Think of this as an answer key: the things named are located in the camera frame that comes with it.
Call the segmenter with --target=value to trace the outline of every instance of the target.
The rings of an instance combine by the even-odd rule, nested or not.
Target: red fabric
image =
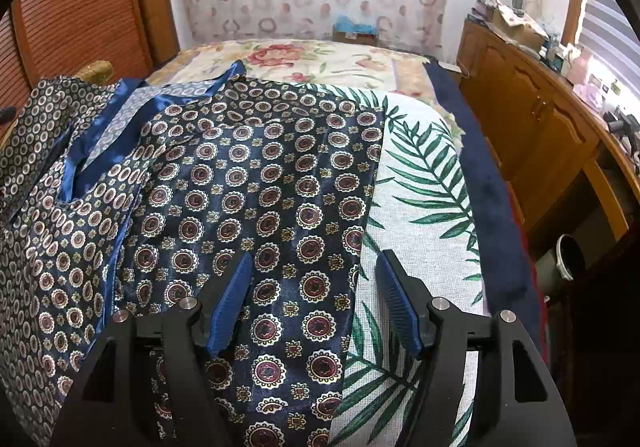
[[[529,250],[529,241],[527,241],[527,234],[524,233],[524,229],[520,224],[520,218],[518,217],[518,210],[514,205],[513,196],[509,196],[509,202],[511,204],[511,212],[513,212],[513,220],[516,222],[520,230],[520,240],[522,241],[522,246],[525,250]],[[533,277],[533,284],[536,287],[536,291],[538,292],[538,300],[540,301],[540,344],[542,345],[542,359],[545,363],[548,361],[548,351],[546,347],[546,339],[545,339],[545,329],[546,329],[546,304],[545,299],[540,290],[538,290],[538,272],[536,271],[536,265],[531,260],[529,255],[529,265],[531,266],[531,276]]]

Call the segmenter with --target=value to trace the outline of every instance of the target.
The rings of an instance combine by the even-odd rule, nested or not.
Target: red flower print
[[[302,73],[293,73],[291,75],[287,75],[286,77],[282,77],[282,80],[286,82],[310,82],[314,78],[313,75],[303,75]]]
[[[261,68],[266,66],[293,67],[293,61],[302,57],[304,48],[293,44],[272,44],[268,48],[262,48],[253,52],[246,59],[249,64],[258,64]]]

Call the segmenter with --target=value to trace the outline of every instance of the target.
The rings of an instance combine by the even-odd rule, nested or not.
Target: floral bedspread
[[[453,115],[438,104],[422,65],[428,59],[385,48],[293,39],[211,43],[181,52],[147,82],[160,85],[207,80],[238,59],[248,75],[256,78],[367,88],[416,98],[446,120],[454,146],[462,148],[462,130]]]

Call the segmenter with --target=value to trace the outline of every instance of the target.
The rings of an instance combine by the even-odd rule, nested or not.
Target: navy blue towel
[[[489,151],[480,125],[449,73],[425,64],[440,105],[465,131],[460,167],[465,175],[478,234],[480,266],[492,314],[512,310],[542,351],[541,308],[532,267],[513,219],[507,185]]]

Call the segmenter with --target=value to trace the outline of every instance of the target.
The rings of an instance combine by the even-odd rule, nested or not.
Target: louvered wardrobe door
[[[11,16],[6,12],[0,19],[0,108],[22,107],[31,87],[22,67],[15,44]],[[0,126],[0,136],[11,128],[11,124]]]
[[[14,1],[14,26],[32,84],[100,59],[113,64],[114,79],[152,68],[138,0]]]

